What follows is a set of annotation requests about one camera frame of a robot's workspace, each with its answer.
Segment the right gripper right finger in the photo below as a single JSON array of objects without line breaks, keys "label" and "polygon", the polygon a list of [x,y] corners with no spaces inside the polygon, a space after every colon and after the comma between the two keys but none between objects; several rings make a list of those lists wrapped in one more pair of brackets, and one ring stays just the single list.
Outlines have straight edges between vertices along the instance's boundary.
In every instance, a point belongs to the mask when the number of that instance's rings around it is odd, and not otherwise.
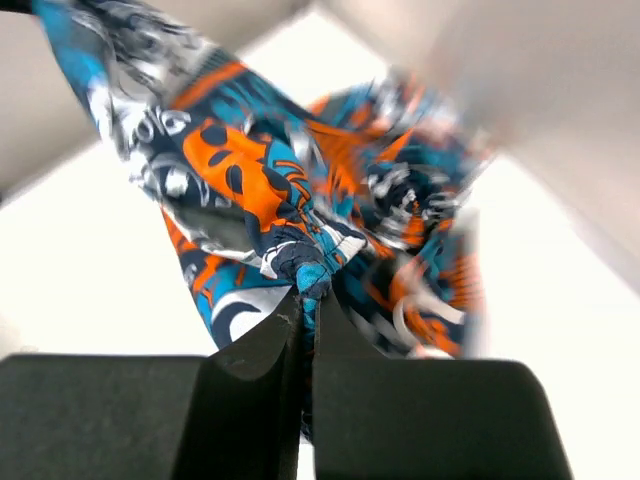
[{"label": "right gripper right finger", "polygon": [[400,364],[372,346],[336,297],[321,301],[313,363],[313,443],[318,479],[398,479],[390,443],[378,422],[377,389]]}]

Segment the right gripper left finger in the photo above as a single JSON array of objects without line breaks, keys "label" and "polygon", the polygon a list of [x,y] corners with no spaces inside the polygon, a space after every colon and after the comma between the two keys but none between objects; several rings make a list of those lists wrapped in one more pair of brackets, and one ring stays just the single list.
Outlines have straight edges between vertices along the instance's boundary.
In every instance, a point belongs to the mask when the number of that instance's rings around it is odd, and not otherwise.
[{"label": "right gripper left finger", "polygon": [[276,310],[199,368],[175,479],[293,479],[303,390],[303,322]]}]

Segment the colourful patterned shorts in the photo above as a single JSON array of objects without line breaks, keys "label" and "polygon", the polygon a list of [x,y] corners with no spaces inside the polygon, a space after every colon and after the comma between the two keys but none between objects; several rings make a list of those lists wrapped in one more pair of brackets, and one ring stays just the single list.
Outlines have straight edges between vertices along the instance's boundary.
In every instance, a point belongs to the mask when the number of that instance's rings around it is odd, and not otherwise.
[{"label": "colourful patterned shorts", "polygon": [[312,344],[334,293],[393,357],[455,358],[482,292],[457,220],[486,153],[446,100],[390,71],[295,103],[139,1],[36,1],[56,61],[156,203],[220,347],[296,290]]}]

